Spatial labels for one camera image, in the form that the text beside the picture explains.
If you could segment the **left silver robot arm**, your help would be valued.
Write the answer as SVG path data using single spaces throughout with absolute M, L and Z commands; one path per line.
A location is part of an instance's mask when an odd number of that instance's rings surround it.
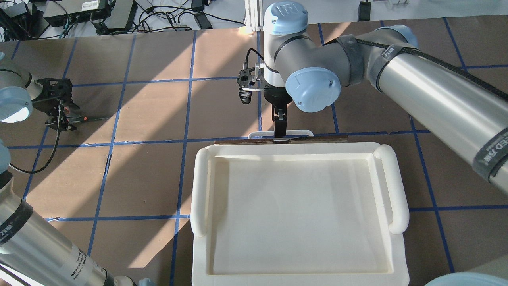
M 71 99 L 68 79 L 40 79 L 1 53 L 1 122 L 19 124 L 34 110 L 50 116 L 59 133 L 71 124 L 67 109 L 78 109 Z M 31 286 L 132 286 L 132 279 L 114 276 L 52 226 L 13 190 L 12 163 L 1 143 L 1 270 Z

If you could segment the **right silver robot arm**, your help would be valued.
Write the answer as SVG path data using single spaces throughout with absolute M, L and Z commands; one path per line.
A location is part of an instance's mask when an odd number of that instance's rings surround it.
M 364 80 L 406 110 L 484 180 L 507 192 L 507 93 L 418 49 L 409 27 L 381 27 L 316 46 L 307 10 L 281 1 L 264 13 L 264 79 L 303 112 L 319 112 Z

